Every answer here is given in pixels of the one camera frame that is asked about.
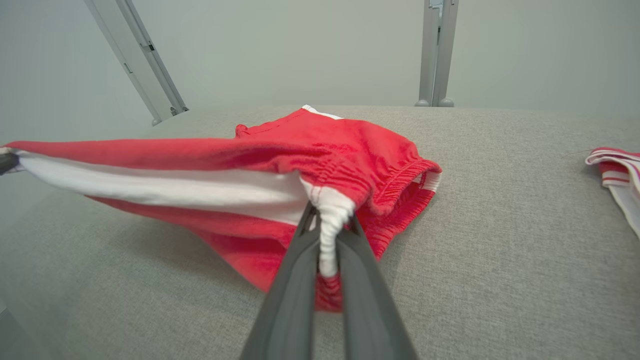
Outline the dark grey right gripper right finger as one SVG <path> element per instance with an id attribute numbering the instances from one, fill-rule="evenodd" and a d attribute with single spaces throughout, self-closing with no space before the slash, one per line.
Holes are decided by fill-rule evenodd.
<path id="1" fill-rule="evenodd" d="M 336 237 L 347 360 L 418 360 L 359 220 Z"/>

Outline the red shorts with white stripe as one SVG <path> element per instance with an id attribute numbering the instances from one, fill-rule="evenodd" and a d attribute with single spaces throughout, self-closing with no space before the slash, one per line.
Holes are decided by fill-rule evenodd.
<path id="1" fill-rule="evenodd" d="M 308 203 L 320 216 L 315 307 L 342 310 L 335 238 L 356 215 L 380 259 L 426 209 L 442 169 L 377 124 L 310 105 L 235 136 L 14 141 L 0 147 L 53 187 L 176 224 L 259 290 L 274 282 Z"/>

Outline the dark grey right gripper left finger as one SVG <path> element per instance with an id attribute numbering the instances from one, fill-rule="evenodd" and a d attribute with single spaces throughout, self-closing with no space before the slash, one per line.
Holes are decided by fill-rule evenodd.
<path id="1" fill-rule="evenodd" d="M 312 360 L 320 223 L 307 203 L 240 360 Z"/>

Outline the red shirt with white sleeves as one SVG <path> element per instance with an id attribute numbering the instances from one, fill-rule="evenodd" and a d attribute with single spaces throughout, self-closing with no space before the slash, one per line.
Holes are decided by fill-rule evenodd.
<path id="1" fill-rule="evenodd" d="M 640 153 L 601 146 L 590 152 L 585 164 L 598 167 L 602 187 L 610 191 L 640 240 Z"/>

